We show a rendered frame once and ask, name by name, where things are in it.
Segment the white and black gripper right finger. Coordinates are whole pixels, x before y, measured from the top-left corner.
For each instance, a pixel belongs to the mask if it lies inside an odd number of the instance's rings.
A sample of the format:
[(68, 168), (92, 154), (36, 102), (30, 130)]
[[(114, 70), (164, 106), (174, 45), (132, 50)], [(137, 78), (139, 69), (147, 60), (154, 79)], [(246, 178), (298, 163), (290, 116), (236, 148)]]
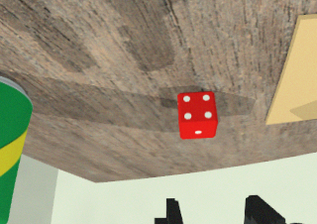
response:
[(245, 201), (244, 224), (286, 224), (285, 218), (258, 195), (249, 195)]

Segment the green soda can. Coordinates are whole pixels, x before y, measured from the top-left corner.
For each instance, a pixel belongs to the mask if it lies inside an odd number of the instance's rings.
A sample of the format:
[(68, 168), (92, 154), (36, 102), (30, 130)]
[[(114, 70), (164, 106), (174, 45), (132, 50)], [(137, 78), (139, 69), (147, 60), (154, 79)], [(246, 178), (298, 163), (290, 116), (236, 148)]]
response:
[(7, 224), (33, 103), (24, 89), (0, 76), (0, 224)]

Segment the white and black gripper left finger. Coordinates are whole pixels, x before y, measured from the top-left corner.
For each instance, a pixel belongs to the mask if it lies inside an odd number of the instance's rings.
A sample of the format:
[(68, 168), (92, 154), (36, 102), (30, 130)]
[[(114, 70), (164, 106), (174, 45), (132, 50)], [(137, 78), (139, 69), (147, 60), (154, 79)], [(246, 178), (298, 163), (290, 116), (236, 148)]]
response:
[(178, 200), (166, 199), (166, 218), (155, 218), (155, 224), (183, 224)]

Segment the beige square mat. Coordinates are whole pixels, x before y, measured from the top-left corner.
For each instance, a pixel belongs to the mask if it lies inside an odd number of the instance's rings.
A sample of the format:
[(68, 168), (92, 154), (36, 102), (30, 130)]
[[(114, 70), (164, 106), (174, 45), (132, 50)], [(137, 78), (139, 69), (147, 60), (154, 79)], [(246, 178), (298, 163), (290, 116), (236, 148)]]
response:
[(265, 124), (317, 119), (317, 14), (299, 15)]

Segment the red die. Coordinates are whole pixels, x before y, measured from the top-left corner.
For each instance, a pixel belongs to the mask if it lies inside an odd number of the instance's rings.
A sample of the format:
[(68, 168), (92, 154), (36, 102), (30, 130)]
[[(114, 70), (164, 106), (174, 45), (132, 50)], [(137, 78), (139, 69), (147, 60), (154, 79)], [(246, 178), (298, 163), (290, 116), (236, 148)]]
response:
[(214, 92), (179, 93), (177, 100), (182, 140), (213, 138), (216, 135), (218, 117)]

